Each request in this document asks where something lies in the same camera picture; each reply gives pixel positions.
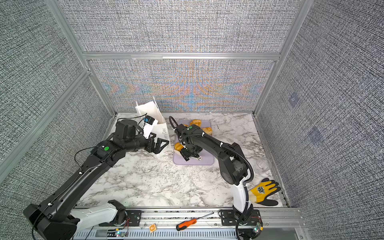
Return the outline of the striped fake bun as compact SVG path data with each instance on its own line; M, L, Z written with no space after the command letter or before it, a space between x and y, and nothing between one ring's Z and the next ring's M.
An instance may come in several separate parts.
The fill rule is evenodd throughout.
M174 150L180 152L184 146L181 143L176 143L174 146Z

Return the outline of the oblong flaky fake bread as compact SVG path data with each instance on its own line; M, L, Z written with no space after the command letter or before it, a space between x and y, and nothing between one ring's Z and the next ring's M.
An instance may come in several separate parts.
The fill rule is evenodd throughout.
M206 133L206 134L208 134L208 135L212 135L212 133L213 133L213 130L212 130L212 128L210 128L210 127L208 127L208 128L202 128L202 130Z

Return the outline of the white paper bag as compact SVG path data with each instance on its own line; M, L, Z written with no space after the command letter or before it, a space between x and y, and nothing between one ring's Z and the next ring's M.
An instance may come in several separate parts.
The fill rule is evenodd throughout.
M145 117L145 138L148 139L150 137L150 134L153 133L157 135L155 139L160 138L167 141L170 140L166 120L163 117L155 98L153 98L152 101L143 105L138 105L138 103L136 103L135 109L140 116L144 115Z

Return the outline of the round twisted fake bun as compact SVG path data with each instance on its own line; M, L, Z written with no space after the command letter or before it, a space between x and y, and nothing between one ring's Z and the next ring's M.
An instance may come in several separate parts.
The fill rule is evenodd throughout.
M202 121L201 121L201 120L192 120L192 121L190 122L190 126L192 126L192 125L196 125L196 126L198 126L198 127L201 127L201 125L202 125Z

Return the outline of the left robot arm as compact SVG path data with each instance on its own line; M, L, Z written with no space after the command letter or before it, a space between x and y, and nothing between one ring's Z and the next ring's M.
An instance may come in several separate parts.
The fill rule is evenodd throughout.
M145 150L159 154L169 141L145 131L133 119L117 121L115 132L106 140L90 148L85 162L60 188L40 204L28 205L23 214L32 225L32 234L38 233L45 240L71 240L77 231L108 223L125 227L129 216L123 204L110 200L88 214L74 211L86 191L120 159L129 152Z

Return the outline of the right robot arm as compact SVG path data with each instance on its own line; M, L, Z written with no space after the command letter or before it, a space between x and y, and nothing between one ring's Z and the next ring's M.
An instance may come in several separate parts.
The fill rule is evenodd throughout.
M219 141L197 125L186 127L178 124L173 117L169 117L169 121L182 146L177 152L185 161L198 159L203 150L218 160L221 177L232 185L233 208L238 215L237 222L245 222L253 210L247 183L254 179L255 174L240 145Z

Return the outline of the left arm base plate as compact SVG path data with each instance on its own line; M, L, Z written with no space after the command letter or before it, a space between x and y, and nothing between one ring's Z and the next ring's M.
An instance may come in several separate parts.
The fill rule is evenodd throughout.
M125 225L129 227L138 227L140 225L142 211L140 210L125 210L119 211L115 218L109 223L101 223L99 227L118 227L122 228Z

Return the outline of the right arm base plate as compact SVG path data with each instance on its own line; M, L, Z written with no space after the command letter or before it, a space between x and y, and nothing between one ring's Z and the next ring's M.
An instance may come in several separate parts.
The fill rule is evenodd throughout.
M260 233L264 224L261 218L260 211L257 209L248 209L245 215L241 220L241 213L238 210L224 210L221 209L218 212L223 226L233 226L237 225L237 222L240 221L239 227L252 227L255 233Z

